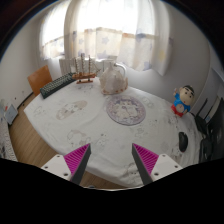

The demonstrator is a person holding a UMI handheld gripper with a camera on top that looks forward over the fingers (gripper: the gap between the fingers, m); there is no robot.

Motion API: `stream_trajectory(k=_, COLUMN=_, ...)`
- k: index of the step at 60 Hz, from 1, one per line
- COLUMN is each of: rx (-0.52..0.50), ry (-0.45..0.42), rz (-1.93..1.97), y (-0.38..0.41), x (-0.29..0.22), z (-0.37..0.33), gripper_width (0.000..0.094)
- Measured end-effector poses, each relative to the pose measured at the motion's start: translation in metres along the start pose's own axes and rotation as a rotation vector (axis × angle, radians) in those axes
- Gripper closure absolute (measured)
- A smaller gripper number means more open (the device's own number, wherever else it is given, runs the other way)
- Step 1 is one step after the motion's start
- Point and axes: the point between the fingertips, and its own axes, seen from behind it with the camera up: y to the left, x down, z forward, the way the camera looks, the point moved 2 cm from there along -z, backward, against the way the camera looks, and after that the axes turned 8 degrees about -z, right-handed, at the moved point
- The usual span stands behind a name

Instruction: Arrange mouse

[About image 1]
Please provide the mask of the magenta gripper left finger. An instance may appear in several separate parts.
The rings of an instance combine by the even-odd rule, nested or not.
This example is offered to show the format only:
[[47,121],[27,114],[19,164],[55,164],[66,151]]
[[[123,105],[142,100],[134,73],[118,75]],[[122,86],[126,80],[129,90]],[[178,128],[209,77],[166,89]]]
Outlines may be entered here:
[[91,145],[86,144],[66,155],[55,155],[42,169],[79,185],[90,155]]

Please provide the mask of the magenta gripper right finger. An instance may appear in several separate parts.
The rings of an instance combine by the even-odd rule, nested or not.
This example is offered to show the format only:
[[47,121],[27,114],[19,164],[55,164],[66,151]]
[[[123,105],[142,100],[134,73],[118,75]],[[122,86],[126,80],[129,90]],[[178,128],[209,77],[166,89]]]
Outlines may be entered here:
[[148,185],[182,169],[167,154],[157,155],[135,143],[132,144],[132,155],[144,185]]

